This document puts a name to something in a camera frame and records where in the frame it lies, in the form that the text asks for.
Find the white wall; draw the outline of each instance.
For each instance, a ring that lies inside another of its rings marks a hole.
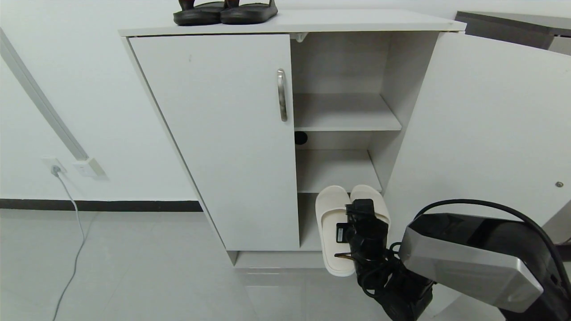
[[[444,18],[456,10],[571,17],[566,1],[278,0],[290,8],[402,8]],[[64,199],[41,163],[58,157],[78,199],[196,200],[117,29],[172,25],[176,0],[2,0],[0,25],[48,99],[108,179],[79,176],[73,158],[2,61],[0,198]]]

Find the tile floor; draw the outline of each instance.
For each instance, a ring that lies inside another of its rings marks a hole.
[[[0,319],[50,321],[81,242],[75,214],[0,211]],[[202,213],[80,216],[87,241],[58,321],[389,320],[354,278],[234,269]],[[435,318],[501,319],[465,296]]]

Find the black baseboard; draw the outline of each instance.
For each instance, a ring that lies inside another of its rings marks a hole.
[[[557,249],[563,262],[571,262],[571,243],[560,244]]]
[[[112,202],[77,200],[75,202],[80,211],[91,212],[202,212],[197,200],[118,200]],[[69,200],[47,199],[0,199],[0,208],[48,211],[74,210],[73,204]]]

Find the cabinet door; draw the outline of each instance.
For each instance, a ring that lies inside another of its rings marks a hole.
[[[130,42],[226,249],[298,250],[289,36]]]
[[[502,203],[539,225],[571,199],[570,56],[440,35],[386,189],[391,241],[452,198]],[[434,211],[515,219],[474,205]]]

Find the slipper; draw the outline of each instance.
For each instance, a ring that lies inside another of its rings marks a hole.
[[[270,20],[278,14],[274,0],[269,4],[248,3],[239,5],[239,0],[226,0],[228,9],[220,14],[220,20],[225,25],[254,25]]]
[[[389,225],[391,228],[391,217],[381,193],[368,185],[357,185],[351,191],[351,203],[356,199],[372,199],[375,207],[375,216]]]
[[[179,26],[204,26],[220,23],[220,12],[226,9],[224,1],[203,3],[194,6],[194,0],[179,0],[182,11],[172,14]]]
[[[345,205],[350,204],[347,191],[341,186],[329,186],[315,200],[315,215],[321,239],[323,262],[334,276],[350,276],[355,273],[352,260],[336,258],[337,253],[349,253],[349,243],[337,243],[337,223],[347,222]]]

